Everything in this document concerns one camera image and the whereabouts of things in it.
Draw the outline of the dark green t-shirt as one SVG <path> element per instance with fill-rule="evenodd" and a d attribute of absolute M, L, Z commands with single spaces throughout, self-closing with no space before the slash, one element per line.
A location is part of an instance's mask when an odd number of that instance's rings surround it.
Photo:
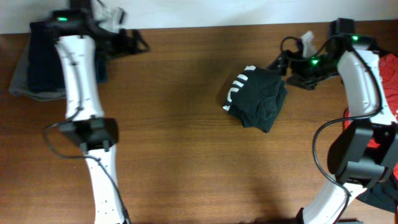
<path fill-rule="evenodd" d="M 233 80 L 223 109 L 245 128 L 268 133 L 284 105 L 287 90 L 277 70 L 245 67 Z"/>

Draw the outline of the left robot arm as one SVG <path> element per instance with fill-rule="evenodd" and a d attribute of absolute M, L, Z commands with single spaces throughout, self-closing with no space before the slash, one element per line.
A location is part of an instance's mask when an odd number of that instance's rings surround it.
<path fill-rule="evenodd" d="M 51 125 L 69 139 L 81 153 L 58 152 L 44 128 L 43 139 L 63 159 L 86 162 L 95 203 L 95 223 L 130 223 L 131 217 L 118 189 L 116 153 L 119 130 L 114 118 L 107 118 L 100 102 L 95 53 L 123 57 L 146 53 L 149 44 L 138 30 L 131 35 L 120 26 L 125 12 L 120 7 L 103 9 L 96 19 L 87 9 L 53 11 L 45 21 L 62 65 L 67 110 L 65 120 Z"/>

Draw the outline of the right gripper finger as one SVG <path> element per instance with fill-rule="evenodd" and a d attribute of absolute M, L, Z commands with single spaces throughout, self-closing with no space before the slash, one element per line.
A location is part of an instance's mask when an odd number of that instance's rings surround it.
<path fill-rule="evenodd" d="M 275 73 L 280 76 L 285 76 L 288 69 L 288 60 L 285 58 L 277 58 L 275 59 L 266 70 L 270 70 L 272 73 Z"/>
<path fill-rule="evenodd" d="M 298 76 L 289 77 L 288 79 L 286 79 L 286 83 L 288 85 L 296 86 L 304 90 L 314 90 L 317 86 L 317 82 L 313 80 L 301 79 Z"/>

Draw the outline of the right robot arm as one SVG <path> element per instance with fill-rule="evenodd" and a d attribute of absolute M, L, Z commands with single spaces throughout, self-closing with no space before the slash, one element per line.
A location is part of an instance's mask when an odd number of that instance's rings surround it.
<path fill-rule="evenodd" d="M 321 125 L 312 140 L 312 154 L 326 182 L 317 196 L 284 223 L 341 223 L 344 212 L 361 194 L 386 181 L 397 163 L 397 121 L 385 96 L 379 74 L 376 41 L 369 36 L 335 34 L 309 56 L 282 49 L 278 65 L 304 63 L 312 68 L 332 63 L 342 78 L 349 116 Z M 332 143 L 327 169 L 317 156 L 317 139 L 327 127 L 349 121 Z"/>

